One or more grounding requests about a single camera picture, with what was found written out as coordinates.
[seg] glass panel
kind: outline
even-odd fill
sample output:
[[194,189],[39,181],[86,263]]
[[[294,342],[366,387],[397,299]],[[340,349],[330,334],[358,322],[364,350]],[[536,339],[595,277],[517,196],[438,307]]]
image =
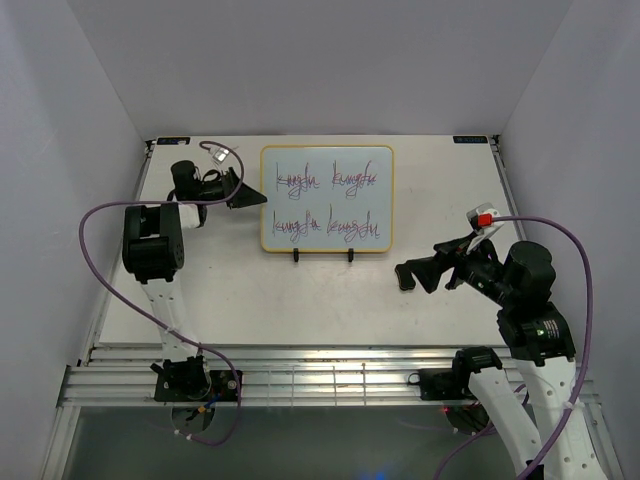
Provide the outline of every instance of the glass panel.
[[[468,438],[453,434],[443,409],[433,406],[245,408],[231,440],[210,448],[174,436],[170,414],[158,407],[83,408],[65,480],[424,480]],[[219,436],[233,414],[219,408],[202,435]],[[441,480],[513,476],[507,451],[493,435],[454,457]]]

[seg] white table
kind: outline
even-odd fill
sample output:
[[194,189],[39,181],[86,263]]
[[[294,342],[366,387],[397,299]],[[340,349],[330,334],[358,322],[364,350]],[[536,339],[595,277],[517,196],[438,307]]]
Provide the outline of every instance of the white table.
[[[182,286],[198,340],[256,346],[461,346],[502,345],[497,306],[469,287],[427,295],[418,285],[401,292],[394,266],[430,256],[432,246],[469,233],[465,213],[491,202],[509,212],[488,144],[454,144],[451,136],[251,136],[192,137],[189,145],[156,146],[141,192],[162,200],[173,188],[170,167],[189,159],[210,168],[198,142],[235,147],[245,181],[260,185],[260,151],[272,144],[387,144],[395,151],[395,233],[386,254],[272,254],[260,246],[260,208],[209,208],[206,225],[184,232]],[[494,242],[503,260],[517,241],[505,225]],[[120,265],[114,284],[151,311],[140,285]],[[99,343],[159,344],[157,328],[118,300],[107,306]]]

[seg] white wall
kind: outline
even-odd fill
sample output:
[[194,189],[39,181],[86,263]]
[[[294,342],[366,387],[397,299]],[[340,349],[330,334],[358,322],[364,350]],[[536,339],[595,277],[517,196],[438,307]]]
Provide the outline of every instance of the white wall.
[[69,0],[143,138],[498,133],[570,0]]
[[[132,196],[143,144],[63,0],[0,1],[0,477],[37,478],[98,293],[82,214]],[[100,267],[121,217],[92,223]]]
[[[521,213],[562,222],[584,240],[592,259],[592,372],[626,478],[640,478],[639,86],[640,4],[575,1],[503,136]],[[554,299],[581,344],[579,257],[549,229],[527,231],[555,254]]]

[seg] yellow whiteboard frame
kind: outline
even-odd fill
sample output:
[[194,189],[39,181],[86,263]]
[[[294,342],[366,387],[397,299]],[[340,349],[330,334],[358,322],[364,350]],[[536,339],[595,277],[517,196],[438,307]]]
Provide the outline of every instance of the yellow whiteboard frame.
[[[394,208],[395,208],[395,198],[396,198],[396,152],[393,150],[391,145],[385,144],[351,144],[351,145],[317,145],[317,144],[309,144],[309,145],[267,145],[260,150],[260,191],[264,193],[264,152],[269,148],[318,148],[318,147],[384,147],[388,148],[391,151],[391,241],[389,242],[389,246],[384,249],[377,248],[363,248],[363,249],[354,249],[354,253],[386,253],[391,250],[393,247],[393,234],[395,227],[395,219],[394,219]],[[293,252],[293,248],[268,248],[264,244],[264,209],[266,206],[262,206],[260,209],[260,245],[265,252],[269,253],[291,253]],[[299,248],[298,251],[300,253],[348,253],[349,249],[307,249],[307,248]]]

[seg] whiteboard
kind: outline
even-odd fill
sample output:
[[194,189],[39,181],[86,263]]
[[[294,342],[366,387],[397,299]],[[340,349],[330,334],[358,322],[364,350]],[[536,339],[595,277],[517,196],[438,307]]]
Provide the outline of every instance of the whiteboard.
[[386,252],[393,243],[393,162],[387,145],[265,147],[262,247]]

